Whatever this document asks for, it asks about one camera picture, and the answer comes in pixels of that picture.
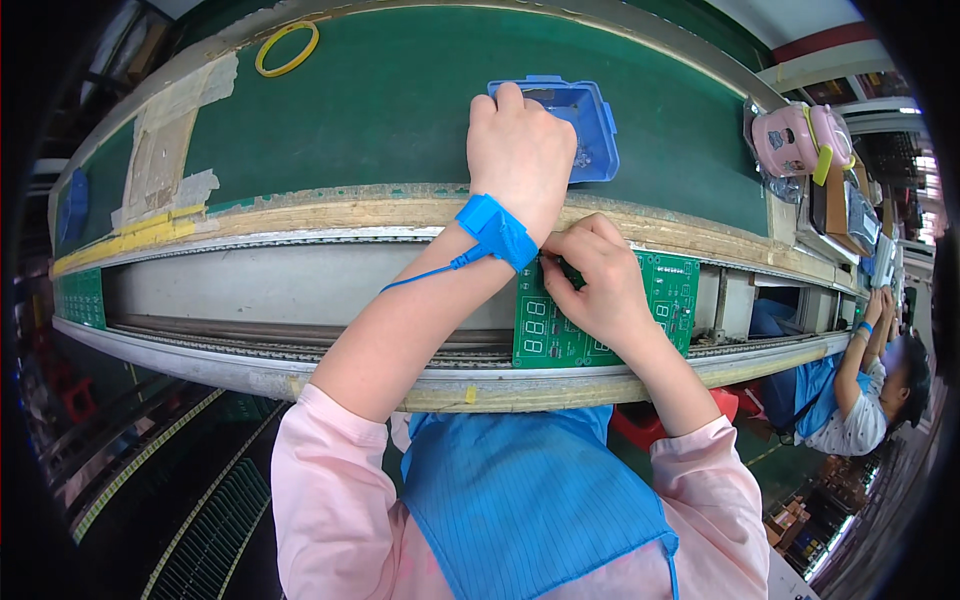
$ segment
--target woman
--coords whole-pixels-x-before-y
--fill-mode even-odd
[[[901,336],[884,356],[896,331],[894,309],[889,287],[873,290],[843,354],[761,381],[764,412],[782,436],[793,433],[794,444],[827,454],[861,456],[904,422],[917,426],[930,389],[926,348],[916,337]],[[757,300],[751,333],[783,335],[774,317],[788,317],[784,310],[792,312]]]
[[[416,415],[397,501],[380,468],[383,423],[447,336],[515,274],[487,255],[416,278],[476,244],[451,223],[350,324],[283,419],[271,479],[287,597],[766,598],[756,480],[654,322],[633,253],[599,214],[551,232],[576,145],[569,124],[504,84],[496,103],[470,106],[470,191],[516,217],[548,256],[544,282],[564,314],[643,379],[671,436],[651,449],[656,492],[606,449],[607,406]],[[583,274],[581,289],[559,255]]]

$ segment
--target blue plastic holder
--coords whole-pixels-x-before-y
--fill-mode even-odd
[[[76,169],[70,176],[70,190],[60,203],[57,215],[58,238],[61,242],[80,239],[84,232],[88,189],[86,174]]]
[[[569,122],[577,132],[577,155],[570,171],[570,183],[609,181],[620,168],[616,151],[616,125],[610,105],[603,101],[595,82],[568,84],[559,75],[527,75],[524,80],[503,80],[487,84],[493,94],[501,84],[513,82],[524,98],[541,103],[554,116]]]

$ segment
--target black hair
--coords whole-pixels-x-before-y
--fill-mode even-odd
[[[930,400],[930,367],[926,364],[926,347],[916,336],[903,337],[906,343],[903,360],[907,368],[904,385],[910,390],[910,394],[891,423],[895,428],[908,421],[911,427],[916,427]]]

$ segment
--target blue wrist strap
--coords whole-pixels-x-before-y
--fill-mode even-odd
[[[460,227],[477,241],[476,246],[451,260],[446,267],[395,281],[380,292],[444,271],[456,271],[490,254],[506,260],[514,271],[519,272],[537,255],[537,244],[527,234],[527,228],[490,194],[471,196],[456,219]]]

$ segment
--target pink shirt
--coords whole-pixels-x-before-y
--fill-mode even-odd
[[[721,417],[650,449],[654,490],[680,537],[683,600],[767,597],[760,488],[734,440]],[[386,447],[386,425],[353,415],[312,385],[284,416],[271,481],[280,582],[291,600],[453,597],[380,467]],[[542,597],[670,598],[670,574],[655,541]]]

